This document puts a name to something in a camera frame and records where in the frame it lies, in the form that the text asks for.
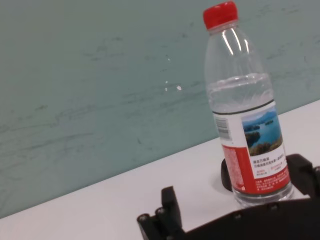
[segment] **lake picture on label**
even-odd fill
[[[265,154],[281,146],[283,139],[274,106],[241,120],[250,156]]]

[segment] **teal wall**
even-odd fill
[[[236,2],[279,111],[318,100],[320,1]],[[217,3],[2,0],[0,217],[216,138],[202,12]]]

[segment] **bottle label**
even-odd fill
[[[269,194],[290,182],[274,101],[235,113],[214,112],[232,187]]]

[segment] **black plastic part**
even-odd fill
[[[313,240],[320,239],[320,167],[299,154],[287,156],[292,183],[311,198],[273,202],[229,213],[205,225],[184,232],[173,187],[161,192],[162,207],[150,217],[138,218],[144,240]],[[225,188],[228,169],[221,164]]]
[[[232,185],[227,168],[226,159],[223,159],[221,163],[221,181],[224,188],[232,192]]]
[[[292,154],[286,157],[290,172],[291,182],[304,195],[320,197],[317,173],[310,161],[300,154]]]
[[[137,222],[144,240],[163,240],[160,232],[156,228],[154,217],[142,214],[137,218]]]
[[[161,203],[171,218],[182,227],[181,213],[173,186],[166,187],[161,190]]]
[[[187,232],[186,240],[315,240],[319,215],[318,198],[281,201],[227,214]]]

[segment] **red bottle cap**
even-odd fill
[[[203,12],[203,20],[208,30],[221,24],[238,20],[237,6],[233,1],[212,6]]]

